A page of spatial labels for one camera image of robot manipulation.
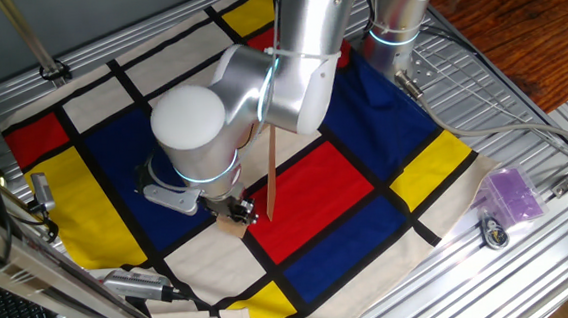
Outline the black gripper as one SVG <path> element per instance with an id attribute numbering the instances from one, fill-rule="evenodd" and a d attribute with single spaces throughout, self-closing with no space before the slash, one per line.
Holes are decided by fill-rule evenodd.
<path id="1" fill-rule="evenodd" d="M 255 210 L 255 200 L 244 199 L 244 191 L 242 183 L 235 183 L 232 189 L 221 197 L 202 197 L 202 205 L 214 216 L 224 215 L 242 225 L 256 224 L 258 214 Z"/>

